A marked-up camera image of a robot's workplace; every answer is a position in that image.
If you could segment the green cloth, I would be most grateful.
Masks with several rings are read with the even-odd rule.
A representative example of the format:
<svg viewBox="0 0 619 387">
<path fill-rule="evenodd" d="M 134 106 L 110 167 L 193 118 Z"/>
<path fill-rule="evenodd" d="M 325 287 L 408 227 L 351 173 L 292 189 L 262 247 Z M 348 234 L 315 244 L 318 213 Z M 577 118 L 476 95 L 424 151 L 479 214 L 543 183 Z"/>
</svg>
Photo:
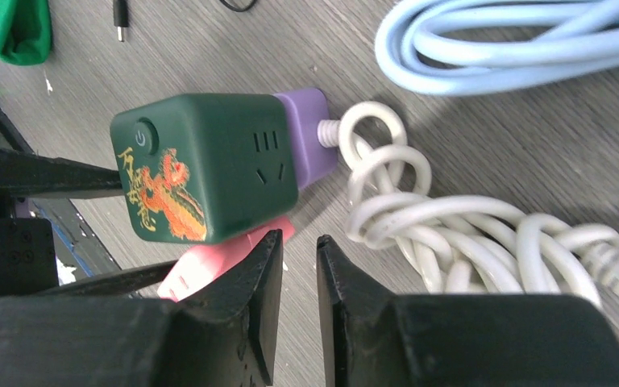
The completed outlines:
<svg viewBox="0 0 619 387">
<path fill-rule="evenodd" d="M 0 0 L 0 60 L 17 66 L 41 65 L 52 50 L 47 0 Z"/>
</svg>

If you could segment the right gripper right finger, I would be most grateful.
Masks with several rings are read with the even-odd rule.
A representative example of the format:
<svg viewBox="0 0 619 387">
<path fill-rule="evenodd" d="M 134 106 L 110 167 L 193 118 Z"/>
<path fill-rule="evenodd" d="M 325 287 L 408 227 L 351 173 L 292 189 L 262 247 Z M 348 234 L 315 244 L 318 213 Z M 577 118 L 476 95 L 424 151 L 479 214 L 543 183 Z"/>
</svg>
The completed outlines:
<svg viewBox="0 0 619 387">
<path fill-rule="evenodd" d="M 619 386 L 619 342 L 582 298 L 396 294 L 328 235 L 317 281 L 329 386 Z"/>
</svg>

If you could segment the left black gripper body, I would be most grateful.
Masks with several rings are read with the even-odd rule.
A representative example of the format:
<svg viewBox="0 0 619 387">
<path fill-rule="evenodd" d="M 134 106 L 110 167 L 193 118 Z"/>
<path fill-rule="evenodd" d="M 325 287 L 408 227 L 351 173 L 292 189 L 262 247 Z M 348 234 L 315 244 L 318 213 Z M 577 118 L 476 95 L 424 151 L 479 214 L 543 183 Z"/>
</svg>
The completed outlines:
<svg viewBox="0 0 619 387">
<path fill-rule="evenodd" d="M 0 196 L 0 297 L 38 293 L 59 285 L 51 223 L 19 217 Z"/>
</svg>

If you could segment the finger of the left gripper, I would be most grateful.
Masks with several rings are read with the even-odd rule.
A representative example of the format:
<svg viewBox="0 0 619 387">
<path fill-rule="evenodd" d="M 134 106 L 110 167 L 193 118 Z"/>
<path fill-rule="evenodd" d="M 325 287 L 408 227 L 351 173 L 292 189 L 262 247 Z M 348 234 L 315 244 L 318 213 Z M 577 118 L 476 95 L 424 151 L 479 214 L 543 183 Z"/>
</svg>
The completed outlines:
<svg viewBox="0 0 619 387">
<path fill-rule="evenodd" d="M 33 297 L 127 296 L 148 286 L 161 283 L 176 263 L 177 260 L 170 260 L 87 277 L 67 285 L 34 293 Z"/>
<path fill-rule="evenodd" d="M 94 199 L 121 195 L 122 182 L 115 170 L 0 148 L 0 196 Z"/>
</svg>

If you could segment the purple socket adapter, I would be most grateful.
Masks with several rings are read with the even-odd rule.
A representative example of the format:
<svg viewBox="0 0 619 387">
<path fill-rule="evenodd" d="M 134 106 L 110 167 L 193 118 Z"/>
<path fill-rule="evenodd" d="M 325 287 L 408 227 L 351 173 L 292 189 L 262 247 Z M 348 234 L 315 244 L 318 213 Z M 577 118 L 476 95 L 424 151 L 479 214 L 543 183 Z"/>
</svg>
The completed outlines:
<svg viewBox="0 0 619 387">
<path fill-rule="evenodd" d="M 325 94 L 314 87 L 275 94 L 283 104 L 297 186 L 306 189 L 332 173 L 339 161 L 335 148 L 326 148 L 318 140 L 318 124 L 328 120 L 329 106 Z"/>
</svg>

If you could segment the pink plug adapter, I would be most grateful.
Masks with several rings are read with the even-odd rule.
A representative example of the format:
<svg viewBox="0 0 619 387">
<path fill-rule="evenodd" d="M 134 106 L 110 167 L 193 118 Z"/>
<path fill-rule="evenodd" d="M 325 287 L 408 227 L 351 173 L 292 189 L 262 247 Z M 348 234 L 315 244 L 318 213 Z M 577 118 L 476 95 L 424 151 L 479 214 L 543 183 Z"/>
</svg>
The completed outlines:
<svg viewBox="0 0 619 387">
<path fill-rule="evenodd" d="M 158 296 L 178 302 L 203 289 L 246 258 L 272 230 L 281 230 L 284 241 L 295 233 L 290 219 L 283 215 L 223 243 L 190 248 L 161 282 Z"/>
</svg>

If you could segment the green patterned adapter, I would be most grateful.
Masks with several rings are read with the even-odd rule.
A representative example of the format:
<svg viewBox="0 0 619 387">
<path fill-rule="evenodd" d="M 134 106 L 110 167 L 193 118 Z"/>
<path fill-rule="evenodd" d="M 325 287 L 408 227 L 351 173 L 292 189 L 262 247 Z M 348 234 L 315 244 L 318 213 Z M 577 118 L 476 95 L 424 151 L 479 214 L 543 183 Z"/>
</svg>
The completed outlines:
<svg viewBox="0 0 619 387">
<path fill-rule="evenodd" d="M 272 95 L 177 95 L 115 115 L 110 138 L 143 240 L 217 244 L 297 203 L 286 111 Z"/>
</svg>

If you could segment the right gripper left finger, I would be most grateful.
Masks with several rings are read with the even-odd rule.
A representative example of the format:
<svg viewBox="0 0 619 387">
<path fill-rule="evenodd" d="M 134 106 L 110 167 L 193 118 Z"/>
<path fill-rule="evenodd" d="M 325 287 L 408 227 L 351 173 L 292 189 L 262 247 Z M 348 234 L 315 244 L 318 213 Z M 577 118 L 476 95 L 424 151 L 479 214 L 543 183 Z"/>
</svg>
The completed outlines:
<svg viewBox="0 0 619 387">
<path fill-rule="evenodd" d="M 283 234 L 179 302 L 0 298 L 0 386 L 270 386 Z"/>
</svg>

